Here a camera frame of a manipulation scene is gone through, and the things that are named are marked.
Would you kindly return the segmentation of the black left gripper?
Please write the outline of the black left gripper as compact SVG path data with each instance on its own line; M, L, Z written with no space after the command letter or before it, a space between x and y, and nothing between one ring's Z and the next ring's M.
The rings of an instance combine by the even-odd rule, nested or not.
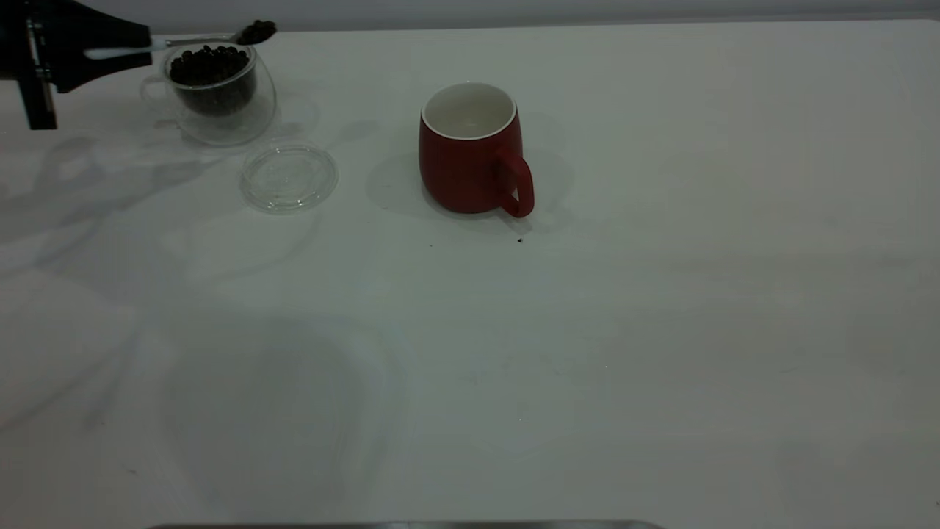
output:
M97 48L145 48L151 31L143 24L91 9L77 1L56 2L56 37L80 50ZM1 78L15 82L32 130L57 129L45 67L37 52L27 1L1 2ZM84 51L65 51L56 56L57 93L70 93L96 79L131 69L151 66L149 53L115 58L88 58Z

